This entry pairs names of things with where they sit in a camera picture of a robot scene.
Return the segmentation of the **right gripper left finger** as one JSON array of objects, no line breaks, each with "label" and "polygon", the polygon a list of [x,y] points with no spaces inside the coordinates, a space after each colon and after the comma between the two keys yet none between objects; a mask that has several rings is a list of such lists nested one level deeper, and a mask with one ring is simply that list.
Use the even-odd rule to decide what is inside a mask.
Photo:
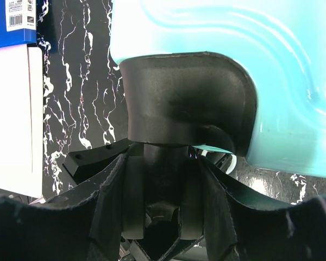
[{"label": "right gripper left finger", "polygon": [[0,196],[0,260],[117,260],[145,234],[143,148],[131,146],[45,203]]}]

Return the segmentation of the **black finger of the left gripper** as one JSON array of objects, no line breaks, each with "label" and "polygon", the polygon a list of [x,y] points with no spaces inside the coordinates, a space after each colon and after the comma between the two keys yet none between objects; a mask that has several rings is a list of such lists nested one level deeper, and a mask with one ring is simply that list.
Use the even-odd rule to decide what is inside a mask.
[{"label": "black finger of the left gripper", "polygon": [[134,142],[124,138],[113,144],[67,154],[62,164],[62,178],[67,187],[96,187],[106,179],[105,169]]}]

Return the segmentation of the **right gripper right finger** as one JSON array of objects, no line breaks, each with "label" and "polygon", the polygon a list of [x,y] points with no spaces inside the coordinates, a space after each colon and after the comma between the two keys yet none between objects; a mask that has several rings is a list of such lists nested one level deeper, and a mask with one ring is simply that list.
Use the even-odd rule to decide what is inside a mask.
[{"label": "right gripper right finger", "polygon": [[265,196],[204,157],[185,159],[179,236],[209,260],[326,260],[326,196],[298,205]]}]

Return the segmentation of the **pink teal hardshell suitcase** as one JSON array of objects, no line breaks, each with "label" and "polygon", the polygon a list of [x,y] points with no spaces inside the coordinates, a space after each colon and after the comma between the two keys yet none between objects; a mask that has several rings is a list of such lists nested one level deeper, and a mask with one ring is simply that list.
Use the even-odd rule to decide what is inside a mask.
[{"label": "pink teal hardshell suitcase", "polygon": [[326,1],[113,1],[128,138],[326,178]]}]

